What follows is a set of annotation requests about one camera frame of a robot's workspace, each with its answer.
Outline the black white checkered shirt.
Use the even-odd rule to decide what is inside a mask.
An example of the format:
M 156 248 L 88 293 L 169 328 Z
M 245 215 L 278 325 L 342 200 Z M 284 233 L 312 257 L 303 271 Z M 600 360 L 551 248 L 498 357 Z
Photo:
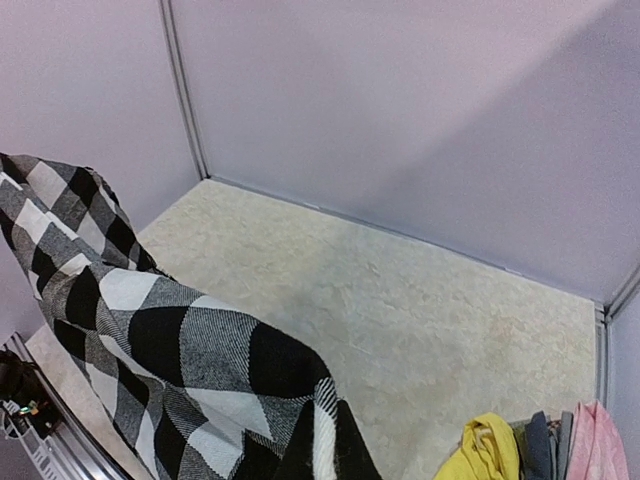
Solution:
M 1 230 L 152 477 L 378 477 L 321 357 L 162 272 L 96 171 L 3 155 Z

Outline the yellow garment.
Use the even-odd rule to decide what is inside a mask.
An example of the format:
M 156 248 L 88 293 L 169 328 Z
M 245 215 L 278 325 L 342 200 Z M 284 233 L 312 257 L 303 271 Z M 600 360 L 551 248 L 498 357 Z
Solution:
M 520 459 L 513 429 L 499 415 L 485 413 L 464 427 L 459 447 L 435 480 L 518 479 Z

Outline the navy blue garment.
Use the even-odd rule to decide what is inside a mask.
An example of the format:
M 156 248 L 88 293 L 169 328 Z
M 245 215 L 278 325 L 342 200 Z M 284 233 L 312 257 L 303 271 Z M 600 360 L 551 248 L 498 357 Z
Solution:
M 556 420 L 539 411 L 509 424 L 519 454 L 519 479 L 567 478 L 573 421 L 569 411 Z

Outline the pink garment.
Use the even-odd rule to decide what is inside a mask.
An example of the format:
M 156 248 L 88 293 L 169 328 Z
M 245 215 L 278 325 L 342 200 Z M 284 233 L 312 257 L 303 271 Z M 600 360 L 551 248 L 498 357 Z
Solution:
M 629 480 L 624 446 L 615 423 L 599 402 L 574 410 L 568 480 Z

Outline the left corner wall post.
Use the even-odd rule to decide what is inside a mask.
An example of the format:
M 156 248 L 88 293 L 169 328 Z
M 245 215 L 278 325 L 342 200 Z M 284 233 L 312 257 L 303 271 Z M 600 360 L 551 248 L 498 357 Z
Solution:
M 190 155 L 201 180 L 210 179 L 211 173 L 205 148 L 200 136 L 196 112 L 193 107 L 188 79 L 175 21 L 173 2 L 159 0 L 161 23 L 179 109 L 187 136 Z

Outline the corner wall post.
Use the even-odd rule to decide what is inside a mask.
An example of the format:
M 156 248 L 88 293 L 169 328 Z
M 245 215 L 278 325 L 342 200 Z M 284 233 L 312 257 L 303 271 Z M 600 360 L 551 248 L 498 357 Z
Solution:
M 604 406 L 607 406 L 610 390 L 612 325 L 638 292 L 639 267 L 636 267 L 622 286 L 618 288 L 609 303 L 596 303 L 594 307 L 596 339 L 596 399 Z
M 173 2 L 159 0 L 161 23 L 179 109 L 187 136 L 190 155 L 201 180 L 210 179 L 211 173 L 205 148 L 200 136 L 196 112 L 193 107 L 188 79 L 175 21 Z

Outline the right corner wall post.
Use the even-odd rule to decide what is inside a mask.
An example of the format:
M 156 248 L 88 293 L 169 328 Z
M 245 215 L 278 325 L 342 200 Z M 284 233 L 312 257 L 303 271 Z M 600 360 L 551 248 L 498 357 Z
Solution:
M 609 303 L 596 303 L 594 307 L 596 339 L 596 399 L 604 406 L 607 406 L 610 390 L 612 325 L 638 292 L 639 267 L 636 267 L 622 286 L 618 288 Z

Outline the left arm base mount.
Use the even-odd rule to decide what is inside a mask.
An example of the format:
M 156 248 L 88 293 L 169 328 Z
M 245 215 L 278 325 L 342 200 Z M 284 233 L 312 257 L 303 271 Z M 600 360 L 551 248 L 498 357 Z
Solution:
M 62 415 L 36 375 L 38 370 L 35 363 L 21 360 L 13 351 L 1 351 L 1 408 L 20 433 L 33 427 L 45 440 Z

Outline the aluminium front rail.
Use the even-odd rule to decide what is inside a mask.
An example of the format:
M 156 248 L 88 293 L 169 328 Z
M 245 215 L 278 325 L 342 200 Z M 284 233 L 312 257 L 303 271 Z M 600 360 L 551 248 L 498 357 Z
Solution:
M 1 433 L 8 440 L 17 440 L 32 465 L 43 479 L 129 479 L 131 475 L 122 467 L 81 423 L 70 407 L 36 363 L 19 333 L 13 333 L 1 346 L 26 362 L 33 362 L 39 370 L 39 380 L 59 409 L 62 420 L 45 440 L 34 428 L 20 433 L 1 408 Z

